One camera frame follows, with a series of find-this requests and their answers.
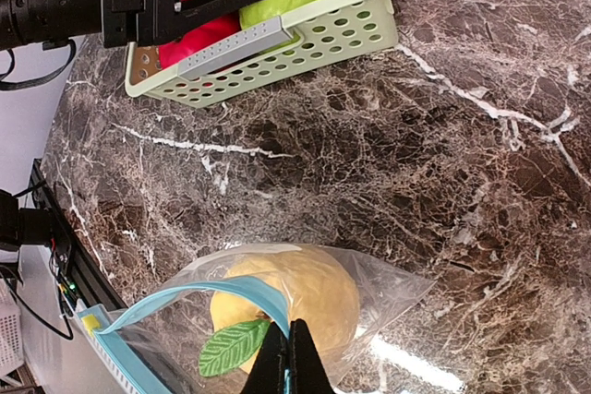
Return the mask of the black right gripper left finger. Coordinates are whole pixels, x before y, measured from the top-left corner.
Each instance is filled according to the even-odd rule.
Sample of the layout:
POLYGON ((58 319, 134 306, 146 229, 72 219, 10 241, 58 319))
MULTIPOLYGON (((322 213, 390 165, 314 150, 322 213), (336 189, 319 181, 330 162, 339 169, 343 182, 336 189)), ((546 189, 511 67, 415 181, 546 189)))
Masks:
POLYGON ((288 341, 271 323, 242 394, 284 394, 288 367, 288 341))

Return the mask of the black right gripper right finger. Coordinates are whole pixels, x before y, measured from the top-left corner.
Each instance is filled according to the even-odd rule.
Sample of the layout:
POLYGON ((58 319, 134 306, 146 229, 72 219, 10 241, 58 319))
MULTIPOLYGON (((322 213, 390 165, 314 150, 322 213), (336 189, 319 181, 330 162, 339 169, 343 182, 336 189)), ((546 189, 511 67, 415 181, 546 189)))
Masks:
POLYGON ((303 319, 291 323, 288 351, 289 393, 334 393, 308 325, 303 319))

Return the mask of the orange pink peach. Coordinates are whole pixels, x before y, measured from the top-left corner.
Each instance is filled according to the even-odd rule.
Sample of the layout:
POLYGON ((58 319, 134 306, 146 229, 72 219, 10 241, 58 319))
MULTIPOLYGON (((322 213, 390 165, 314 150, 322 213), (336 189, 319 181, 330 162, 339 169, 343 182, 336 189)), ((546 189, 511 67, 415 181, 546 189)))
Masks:
MULTIPOLYGON (((325 250, 248 254, 226 271, 226 278, 252 276, 283 294, 288 320, 303 319, 328 372, 341 364, 356 334, 359 291, 344 267, 325 250)), ((251 371, 271 325, 271 314, 247 299, 216 292, 211 298, 214 334, 199 356, 199 374, 214 377, 236 368, 251 371)))

